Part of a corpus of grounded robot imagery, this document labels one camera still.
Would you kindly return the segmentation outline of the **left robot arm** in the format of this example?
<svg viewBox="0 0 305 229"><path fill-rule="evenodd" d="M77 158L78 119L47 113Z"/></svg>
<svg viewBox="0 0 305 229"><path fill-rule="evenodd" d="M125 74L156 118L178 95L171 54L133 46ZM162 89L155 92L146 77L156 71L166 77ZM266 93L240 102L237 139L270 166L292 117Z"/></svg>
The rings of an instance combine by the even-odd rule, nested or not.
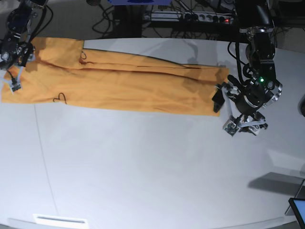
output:
<svg viewBox="0 0 305 229"><path fill-rule="evenodd" d="M217 86L212 98L213 111L219 112L227 95L238 111L251 116L261 107L276 102L282 94L282 84L276 78L275 46L269 34L274 22L265 0L236 0L234 8L239 31L247 36L248 63L241 65L239 43L235 44L238 76L228 75L228 82Z"/></svg>

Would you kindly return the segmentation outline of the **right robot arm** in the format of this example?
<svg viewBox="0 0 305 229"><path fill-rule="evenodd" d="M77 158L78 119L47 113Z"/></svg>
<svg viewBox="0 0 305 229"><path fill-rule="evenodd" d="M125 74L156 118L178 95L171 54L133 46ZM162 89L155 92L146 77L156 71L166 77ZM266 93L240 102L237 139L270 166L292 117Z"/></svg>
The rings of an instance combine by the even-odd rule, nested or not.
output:
<svg viewBox="0 0 305 229"><path fill-rule="evenodd" d="M34 58L33 39L38 35L47 12L46 0L21 0L18 8L7 17L7 33L0 41L0 68L7 70L11 66L26 66ZM32 21L37 17L35 9L42 10L41 18L35 29Z"/></svg>

